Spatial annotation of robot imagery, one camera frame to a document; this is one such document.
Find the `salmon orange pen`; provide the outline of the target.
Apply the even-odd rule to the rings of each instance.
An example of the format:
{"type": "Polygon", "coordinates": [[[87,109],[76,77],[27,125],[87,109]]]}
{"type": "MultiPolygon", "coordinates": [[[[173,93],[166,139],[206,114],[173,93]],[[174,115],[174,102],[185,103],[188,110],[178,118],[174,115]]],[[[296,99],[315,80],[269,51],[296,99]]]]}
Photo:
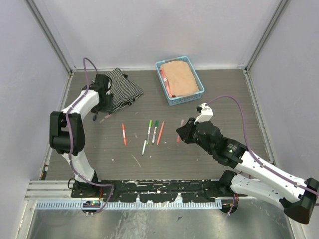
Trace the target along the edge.
{"type": "Polygon", "coordinates": [[[160,143],[160,139],[161,139],[161,136],[162,136],[163,128],[164,128],[164,121],[162,122],[160,130],[159,130],[159,135],[158,135],[158,139],[157,139],[157,145],[159,145],[159,143],[160,143]]]}

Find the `white marker green end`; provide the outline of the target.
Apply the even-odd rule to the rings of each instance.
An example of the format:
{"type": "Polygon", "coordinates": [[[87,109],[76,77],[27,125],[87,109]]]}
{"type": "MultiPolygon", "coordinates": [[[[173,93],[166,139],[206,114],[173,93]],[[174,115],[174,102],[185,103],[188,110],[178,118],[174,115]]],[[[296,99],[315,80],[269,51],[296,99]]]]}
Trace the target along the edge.
{"type": "Polygon", "coordinates": [[[154,132],[153,132],[153,137],[152,137],[152,145],[155,144],[156,133],[157,133],[157,126],[154,127],[154,132]]]}

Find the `white pen lime end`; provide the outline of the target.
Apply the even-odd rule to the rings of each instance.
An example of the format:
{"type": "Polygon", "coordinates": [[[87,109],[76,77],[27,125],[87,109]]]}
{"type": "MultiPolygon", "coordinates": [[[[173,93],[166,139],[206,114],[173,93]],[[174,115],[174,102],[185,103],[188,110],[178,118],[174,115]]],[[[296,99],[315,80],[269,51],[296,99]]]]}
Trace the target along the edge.
{"type": "Polygon", "coordinates": [[[146,145],[148,145],[148,143],[149,143],[149,139],[150,139],[150,131],[151,131],[151,126],[149,126],[149,127],[148,127],[148,133],[147,133],[146,145]]]}

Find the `white pen blue end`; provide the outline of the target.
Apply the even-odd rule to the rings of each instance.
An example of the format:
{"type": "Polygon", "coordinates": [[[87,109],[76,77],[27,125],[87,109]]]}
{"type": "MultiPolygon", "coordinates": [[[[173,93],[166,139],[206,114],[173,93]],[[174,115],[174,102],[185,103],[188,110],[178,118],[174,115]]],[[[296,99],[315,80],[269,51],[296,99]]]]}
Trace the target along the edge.
{"type": "Polygon", "coordinates": [[[142,156],[143,156],[144,153],[145,153],[146,145],[147,145],[147,139],[144,140],[144,144],[143,144],[143,148],[142,148],[142,156]]]}

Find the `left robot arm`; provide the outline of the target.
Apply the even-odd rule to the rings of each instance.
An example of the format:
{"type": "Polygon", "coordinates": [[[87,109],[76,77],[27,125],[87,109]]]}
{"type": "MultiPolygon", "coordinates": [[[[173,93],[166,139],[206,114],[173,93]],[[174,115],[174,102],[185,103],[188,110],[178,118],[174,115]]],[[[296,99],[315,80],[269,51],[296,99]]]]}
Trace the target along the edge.
{"type": "Polygon", "coordinates": [[[53,111],[49,117],[49,144],[68,162],[74,173],[73,190],[93,198],[100,192],[95,170],[90,166],[84,147],[86,142],[83,119],[88,113],[97,114],[112,105],[112,80],[96,74],[87,82],[79,96],[62,111],[53,111]]]}

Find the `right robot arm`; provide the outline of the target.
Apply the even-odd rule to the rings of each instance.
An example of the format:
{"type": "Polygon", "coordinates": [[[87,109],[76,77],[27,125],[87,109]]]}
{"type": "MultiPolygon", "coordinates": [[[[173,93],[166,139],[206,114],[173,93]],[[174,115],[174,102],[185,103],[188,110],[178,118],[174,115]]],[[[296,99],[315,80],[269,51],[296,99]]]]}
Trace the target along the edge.
{"type": "Polygon", "coordinates": [[[194,118],[176,129],[181,140],[195,143],[219,164],[228,166],[219,180],[224,196],[245,194],[282,209],[290,219],[307,225],[319,197],[319,182],[289,174],[263,160],[242,143],[224,137],[210,121],[194,118]]]}

